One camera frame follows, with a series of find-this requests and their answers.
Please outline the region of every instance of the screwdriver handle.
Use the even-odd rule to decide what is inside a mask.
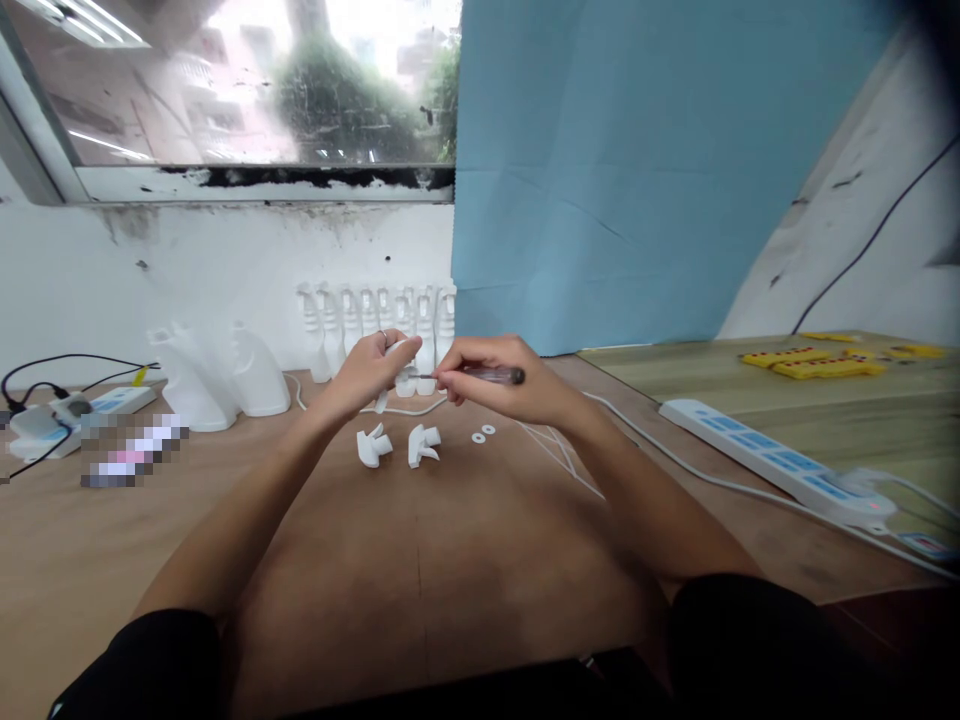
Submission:
[[[522,385],[523,381],[527,379],[523,368],[514,367],[467,367],[460,368],[459,372],[462,372],[464,375],[469,375],[470,377],[479,378],[480,380],[497,383],[498,385]],[[433,379],[433,375],[413,375],[412,377],[421,380]]]

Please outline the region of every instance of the blue backdrop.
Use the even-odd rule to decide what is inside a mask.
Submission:
[[[457,333],[713,337],[893,27],[868,0],[465,0]]]

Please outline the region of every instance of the black cable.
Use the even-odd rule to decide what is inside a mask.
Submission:
[[[7,480],[13,480],[13,478],[15,478],[15,477],[16,477],[17,475],[19,475],[20,473],[26,472],[27,470],[29,470],[30,468],[32,468],[34,465],[36,465],[36,464],[38,464],[38,463],[42,463],[44,460],[46,460],[48,457],[50,457],[50,455],[53,454],[53,452],[54,452],[58,447],[60,447],[61,445],[63,445],[63,444],[67,441],[67,438],[69,438],[71,435],[73,435],[73,428],[72,428],[72,427],[70,427],[70,426],[67,425],[66,423],[60,422],[60,420],[59,420],[56,416],[54,416],[53,419],[57,421],[57,425],[59,425],[59,426],[62,427],[62,428],[66,428],[67,434],[63,436],[63,438],[60,440],[60,442],[58,442],[58,443],[57,443],[56,445],[54,445],[52,448],[50,448],[49,450],[47,450],[43,455],[41,455],[40,457],[38,457],[38,458],[37,458],[36,460],[34,460],[32,463],[30,463],[29,465],[24,465],[22,468],[20,468],[19,470],[17,470],[17,471],[14,472],[14,473],[10,473],[10,477],[7,478]]]
[[[100,383],[105,383],[107,380],[113,380],[115,377],[120,377],[121,375],[129,375],[129,374],[132,373],[132,372],[137,372],[138,370],[143,370],[143,368],[145,368],[145,367],[155,367],[155,366],[156,366],[156,363],[152,363],[152,364],[150,364],[150,365],[141,365],[140,367],[138,367],[138,368],[133,368],[132,370],[124,370],[123,372],[114,373],[113,375],[107,375],[105,378],[101,378],[100,380],[97,380],[95,383],[91,383],[90,385],[87,385],[87,386],[86,386],[83,390],[81,390],[80,392],[86,392],[86,391],[89,390],[90,388],[96,387],[96,386],[99,385]]]
[[[20,401],[14,400],[10,397],[10,393],[7,392],[7,382],[15,373],[20,372],[24,368],[31,367],[32,365],[39,365],[40,363],[51,362],[52,360],[62,360],[63,358],[68,357],[89,357],[94,358],[95,360],[109,360],[110,362],[117,362],[122,365],[133,365],[133,367],[139,369],[142,367],[158,367],[157,363],[134,363],[129,360],[119,360],[118,358],[107,357],[106,355],[90,355],[89,353],[67,353],[66,355],[55,355],[49,358],[42,358],[40,360],[34,360],[33,362],[28,362],[19,367],[15,367],[13,370],[8,372],[3,376],[3,380],[0,381],[0,393],[3,394],[4,399],[7,401],[7,405],[10,407],[12,412],[23,412],[25,404]]]
[[[924,175],[926,175],[928,172],[933,170],[934,166],[936,166],[938,162],[943,160],[944,156],[948,152],[950,152],[950,149],[957,144],[958,140],[960,140],[960,135],[954,135],[953,139],[947,143],[947,146],[940,151],[940,154],[930,161],[930,163],[923,169],[923,172],[921,172],[919,175],[917,175],[916,178],[914,178],[912,183],[907,185],[906,190],[900,193],[900,197],[898,197],[894,201],[893,205],[890,206],[890,209],[887,210],[887,214],[883,216],[883,220],[881,220],[880,224],[877,225],[877,229],[873,231],[873,235],[871,235],[870,239],[867,240],[867,244],[863,246],[863,249],[857,254],[857,256],[851,261],[849,265],[847,265],[843,270],[840,271],[840,274],[837,275],[830,282],[829,285],[827,285],[823,290],[820,291],[820,294],[813,299],[813,302],[807,305],[807,309],[803,311],[803,315],[800,316],[800,319],[797,320],[797,324],[794,325],[793,330],[790,331],[791,335],[797,334],[797,331],[800,330],[800,326],[803,325],[803,321],[807,319],[807,315],[809,315],[810,311],[813,310],[814,305],[820,302],[820,299],[824,295],[826,295],[827,292],[829,292],[830,288],[836,285],[837,282],[839,282],[840,278],[842,278],[844,275],[847,274],[850,268],[852,268],[854,265],[860,262],[860,258],[862,258],[866,254],[867,250],[870,249],[870,246],[873,245],[873,241],[877,239],[878,235],[880,235],[880,231],[883,230],[883,226],[887,224],[887,220],[889,220],[890,216],[893,215],[893,211],[897,209],[897,206],[900,204],[900,202],[910,193],[911,190],[913,190],[914,186],[916,186],[916,184],[923,179]]]
[[[29,388],[27,388],[27,392],[24,394],[23,400],[21,400],[20,402],[26,405],[27,401],[30,400],[30,396],[33,394],[33,391],[36,390],[41,385],[49,385],[53,389],[54,394],[56,394],[56,396],[61,400],[65,397],[70,397],[70,393],[68,393],[59,385],[54,385],[53,383],[47,382],[46,380],[41,380],[40,382],[34,383]]]

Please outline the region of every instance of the wooden table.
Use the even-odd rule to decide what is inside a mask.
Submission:
[[[877,377],[803,381],[739,359],[745,353],[808,346],[837,356],[847,347],[881,353],[911,342],[851,333],[862,342],[795,335],[600,348],[579,355],[658,402],[700,400],[828,467],[890,472],[960,507],[960,352],[885,363],[887,372]],[[922,530],[960,546],[949,515],[896,485],[883,490],[903,510],[891,518],[892,530]]]
[[[660,418],[649,398],[578,358],[550,362],[695,466],[769,489]],[[323,392],[299,376],[305,400]],[[434,399],[391,397],[390,406]],[[166,410],[158,400],[141,415]],[[142,487],[81,488],[80,453],[0,486],[0,716],[46,711],[102,652],[186,532],[299,412],[241,417],[226,432],[196,434]],[[369,470],[357,459],[355,434],[379,420],[395,450]],[[441,461],[410,470],[406,437],[421,421],[440,429]],[[477,445],[470,438],[483,424],[497,432]],[[663,598],[619,544],[603,501],[561,467],[557,449],[548,456],[516,423],[470,405],[351,421],[226,630],[234,716],[275,716],[641,641],[662,623]],[[815,602],[937,584],[790,510],[653,457],[772,580]],[[0,458],[0,470],[15,467]]]

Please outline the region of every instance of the window frame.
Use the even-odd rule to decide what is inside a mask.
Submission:
[[[361,165],[79,165],[49,101],[34,91],[39,78],[0,9],[0,101],[19,128],[59,198],[41,204],[210,202],[453,202],[452,164]]]

